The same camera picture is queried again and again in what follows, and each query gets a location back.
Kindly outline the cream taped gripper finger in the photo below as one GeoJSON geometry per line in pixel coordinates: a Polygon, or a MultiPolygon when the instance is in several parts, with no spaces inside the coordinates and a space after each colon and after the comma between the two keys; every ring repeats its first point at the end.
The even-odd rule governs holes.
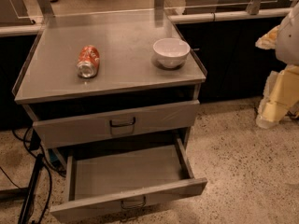
{"type": "Polygon", "coordinates": [[[263,89],[256,124],[268,129],[279,124],[299,102],[299,66],[287,65],[280,72],[272,71],[263,89]]]}

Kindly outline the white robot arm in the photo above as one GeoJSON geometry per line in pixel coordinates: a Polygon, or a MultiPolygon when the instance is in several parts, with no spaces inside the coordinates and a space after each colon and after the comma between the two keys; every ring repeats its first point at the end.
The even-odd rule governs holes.
{"type": "Polygon", "coordinates": [[[278,125],[299,102],[299,4],[255,46],[273,49],[277,59],[286,64],[279,73],[272,71],[264,85],[256,124],[267,129],[278,125]]]}

